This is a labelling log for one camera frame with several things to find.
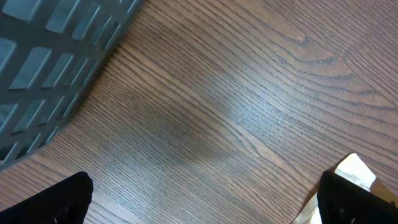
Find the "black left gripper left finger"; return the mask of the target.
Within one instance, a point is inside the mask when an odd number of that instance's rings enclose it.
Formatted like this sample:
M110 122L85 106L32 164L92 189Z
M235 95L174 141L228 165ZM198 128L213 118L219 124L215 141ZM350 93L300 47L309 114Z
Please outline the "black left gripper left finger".
M1 211L1 224L82 224L92 193L92 179L86 172L78 172Z

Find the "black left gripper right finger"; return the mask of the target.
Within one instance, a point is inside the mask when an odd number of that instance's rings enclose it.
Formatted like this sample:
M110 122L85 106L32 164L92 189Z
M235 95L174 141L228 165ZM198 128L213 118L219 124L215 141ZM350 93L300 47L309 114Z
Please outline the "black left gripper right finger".
M397 208L354 183L325 171L318 186L323 224L397 224Z

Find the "brown snack bag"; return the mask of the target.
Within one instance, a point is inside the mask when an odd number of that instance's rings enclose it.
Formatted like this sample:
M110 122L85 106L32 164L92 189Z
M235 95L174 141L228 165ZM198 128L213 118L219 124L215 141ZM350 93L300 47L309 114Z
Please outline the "brown snack bag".
M331 171L343 177L386 202L393 204L397 208L397 195L389 190L381 180L377 178L357 154L352 153L347 155L334 169L326 171ZM293 220L294 223L323 224L318 208L317 193L318 187L315 195L307 202L301 212Z

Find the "grey plastic mesh basket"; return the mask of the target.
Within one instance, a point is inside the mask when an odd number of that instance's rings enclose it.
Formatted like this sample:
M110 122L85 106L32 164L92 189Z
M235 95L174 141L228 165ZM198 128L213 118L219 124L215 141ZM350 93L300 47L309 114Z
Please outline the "grey plastic mesh basket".
M142 3L1 1L1 169L70 122Z

